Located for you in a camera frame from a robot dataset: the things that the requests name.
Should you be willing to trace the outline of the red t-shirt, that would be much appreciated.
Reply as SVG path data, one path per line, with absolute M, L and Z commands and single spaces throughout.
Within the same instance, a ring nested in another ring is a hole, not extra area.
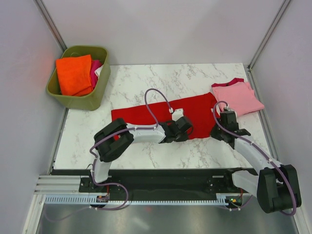
M 183 109 L 184 115 L 191 121 L 193 131 L 189 135 L 189 139 L 210 136 L 211 130 L 216 125 L 212 113 L 215 104 L 216 99 L 212 93 L 170 101 L 170 105 L 174 110 Z M 159 122 L 172 120 L 166 102 L 152 103 L 149 104 L 149 107 Z M 151 125 L 156 122 L 145 105 L 113 109 L 111 116 L 112 121 L 122 118 L 127 123 L 137 125 Z

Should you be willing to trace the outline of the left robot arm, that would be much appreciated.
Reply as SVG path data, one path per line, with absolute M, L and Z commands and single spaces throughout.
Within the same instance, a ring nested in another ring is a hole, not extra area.
M 135 143 L 172 143 L 189 140 L 193 125 L 187 117 L 156 122 L 153 125 L 135 125 L 118 118 L 94 136 L 90 153 L 95 156 L 90 186 L 97 192 L 105 190 L 111 164 Z

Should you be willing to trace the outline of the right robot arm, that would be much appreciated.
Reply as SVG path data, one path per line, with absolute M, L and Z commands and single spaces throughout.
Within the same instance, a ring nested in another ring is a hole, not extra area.
M 302 204 L 295 167 L 282 164 L 257 145 L 250 132 L 239 128 L 234 111 L 223 111 L 214 120 L 211 137 L 229 144 L 255 170 L 252 174 L 243 168 L 228 169 L 223 179 L 224 188 L 229 192 L 240 188 L 250 193 L 267 214 L 295 215 Z

